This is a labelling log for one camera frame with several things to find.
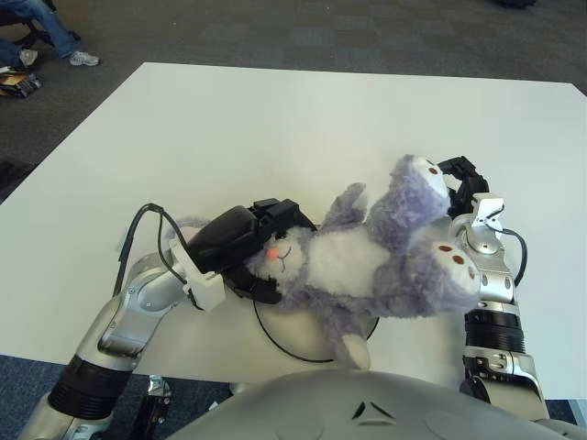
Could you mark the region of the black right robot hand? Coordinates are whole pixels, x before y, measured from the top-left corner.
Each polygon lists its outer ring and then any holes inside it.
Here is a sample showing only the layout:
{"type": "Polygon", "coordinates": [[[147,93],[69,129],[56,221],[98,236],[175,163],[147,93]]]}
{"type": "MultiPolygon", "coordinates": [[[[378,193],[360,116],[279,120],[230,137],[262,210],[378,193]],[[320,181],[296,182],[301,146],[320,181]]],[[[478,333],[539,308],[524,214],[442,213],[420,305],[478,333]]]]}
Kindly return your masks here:
{"type": "Polygon", "coordinates": [[[457,190],[449,189],[449,217],[455,219],[459,215],[471,214],[473,195],[488,193],[490,191],[488,182],[464,156],[441,161],[438,166],[444,175],[452,176],[460,182],[457,190]]]}

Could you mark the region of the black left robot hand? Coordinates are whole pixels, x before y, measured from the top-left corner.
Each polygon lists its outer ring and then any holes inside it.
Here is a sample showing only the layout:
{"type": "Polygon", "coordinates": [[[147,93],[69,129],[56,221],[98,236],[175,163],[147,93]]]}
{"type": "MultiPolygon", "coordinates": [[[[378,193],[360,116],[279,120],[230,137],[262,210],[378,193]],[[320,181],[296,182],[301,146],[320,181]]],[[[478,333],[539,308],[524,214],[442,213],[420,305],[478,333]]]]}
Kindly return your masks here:
{"type": "Polygon", "coordinates": [[[249,208],[238,205],[200,229],[187,243],[187,253],[199,270],[221,275],[239,297],[276,304],[282,298],[276,282],[251,274],[246,262],[273,235],[284,234],[294,226],[316,230],[299,205],[289,199],[264,199],[249,208]]]}

